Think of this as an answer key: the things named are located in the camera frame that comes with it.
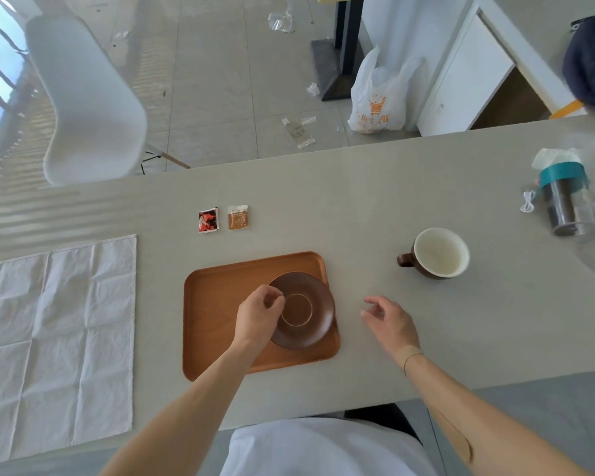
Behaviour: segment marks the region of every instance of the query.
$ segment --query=hand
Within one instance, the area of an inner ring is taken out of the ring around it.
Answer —
[[[260,286],[238,307],[232,345],[251,351],[257,357],[270,341],[284,309],[279,289]]]
[[[364,302],[374,305],[369,311],[362,311],[362,319],[392,358],[396,360],[397,352],[406,346],[420,349],[413,318],[399,304],[382,296],[366,297]]]

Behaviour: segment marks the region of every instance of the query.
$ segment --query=wristband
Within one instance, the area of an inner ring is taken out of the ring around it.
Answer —
[[[413,356],[415,354],[423,354],[423,352],[418,347],[412,346],[412,345],[406,346],[397,352],[397,362],[399,363],[399,366],[401,367],[401,369],[403,369],[404,374],[405,374],[405,363],[408,362],[408,359],[410,359],[410,356]]]

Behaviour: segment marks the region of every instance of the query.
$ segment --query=open cabinet door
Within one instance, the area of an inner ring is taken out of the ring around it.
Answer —
[[[423,136],[468,130],[515,66],[478,15],[468,20],[421,113]]]

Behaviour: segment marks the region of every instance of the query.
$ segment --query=white chair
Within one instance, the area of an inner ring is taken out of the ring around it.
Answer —
[[[145,151],[190,168],[146,144],[143,106],[81,18],[36,16],[24,33],[57,120],[44,156],[49,183],[125,177],[134,173]]]

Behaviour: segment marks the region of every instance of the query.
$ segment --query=coffee mug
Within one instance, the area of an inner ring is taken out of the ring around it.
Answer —
[[[469,265],[469,249],[460,236],[446,228],[429,228],[414,239],[409,254],[397,257],[401,267],[414,267],[432,279],[452,279]]]

